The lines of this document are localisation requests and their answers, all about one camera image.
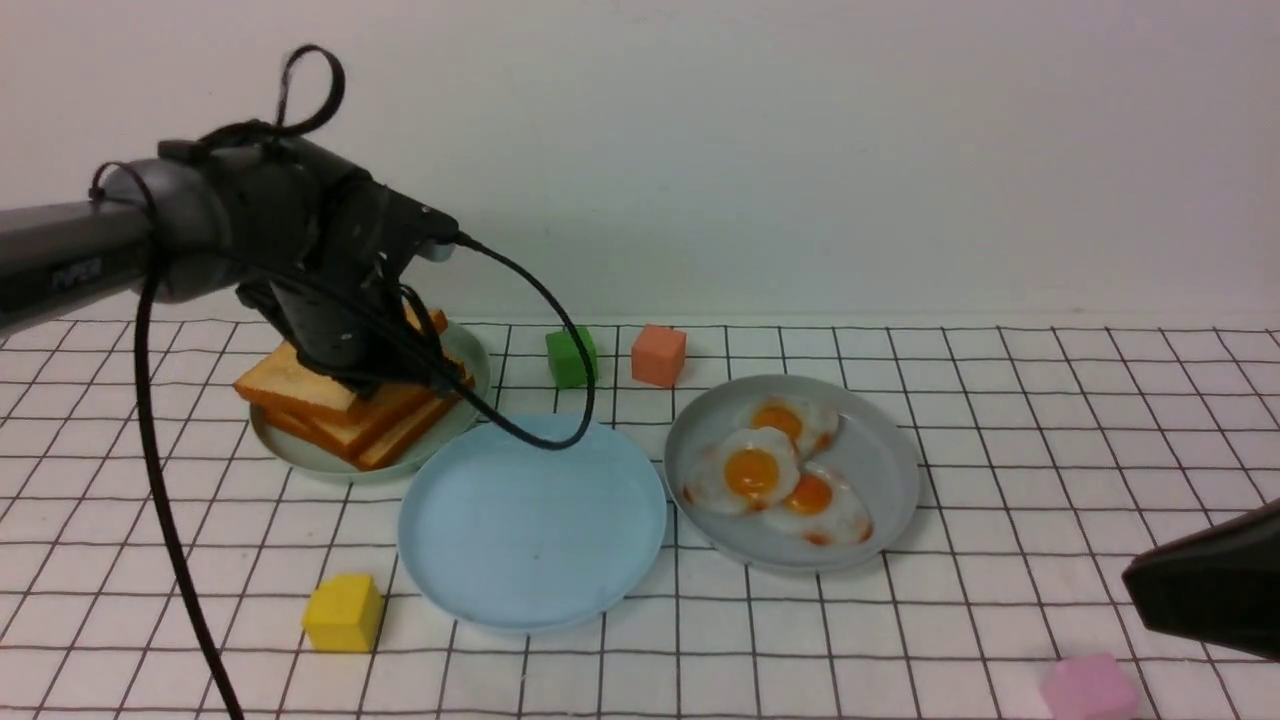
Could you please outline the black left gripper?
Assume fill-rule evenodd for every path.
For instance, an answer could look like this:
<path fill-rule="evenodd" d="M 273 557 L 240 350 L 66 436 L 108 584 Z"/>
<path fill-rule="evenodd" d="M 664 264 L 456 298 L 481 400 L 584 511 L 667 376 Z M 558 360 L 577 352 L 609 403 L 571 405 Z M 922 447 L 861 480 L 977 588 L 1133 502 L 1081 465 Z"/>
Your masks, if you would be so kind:
<path fill-rule="evenodd" d="M 357 398 L 389 384 L 451 392 L 461 365 L 445 357 L 439 332 L 426 329 L 426 304 L 401 275 L 416 258 L 448 258 L 460 223 L 364 169 L 325 186 L 319 210 L 303 247 L 278 261 L 303 282 L 243 283 L 239 300 L 282 333 L 302 368 Z"/>

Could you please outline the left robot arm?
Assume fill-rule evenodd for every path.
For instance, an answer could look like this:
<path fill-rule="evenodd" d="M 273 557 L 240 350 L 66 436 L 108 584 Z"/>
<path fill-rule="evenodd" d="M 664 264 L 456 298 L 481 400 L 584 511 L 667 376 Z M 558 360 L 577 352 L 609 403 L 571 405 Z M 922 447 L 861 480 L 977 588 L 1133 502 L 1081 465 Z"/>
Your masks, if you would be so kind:
<path fill-rule="evenodd" d="M 447 392 L 460 364 L 413 318 L 425 305 L 401 274 L 458 234 L 454 218 L 300 138 L 165 141 L 97 170 L 86 200 L 3 213 L 3 333 L 127 290 L 183 304 L 230 288 L 303 368 L 360 398 L 389 383 Z"/>

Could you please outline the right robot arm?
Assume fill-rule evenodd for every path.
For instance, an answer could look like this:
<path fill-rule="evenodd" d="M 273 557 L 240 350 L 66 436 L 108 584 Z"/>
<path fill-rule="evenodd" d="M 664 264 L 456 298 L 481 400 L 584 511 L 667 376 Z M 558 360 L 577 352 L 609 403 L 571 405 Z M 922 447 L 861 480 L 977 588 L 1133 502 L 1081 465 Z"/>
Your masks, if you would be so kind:
<path fill-rule="evenodd" d="M 1123 584 L 1157 633 L 1279 659 L 1279 502 L 1138 555 Z"/>

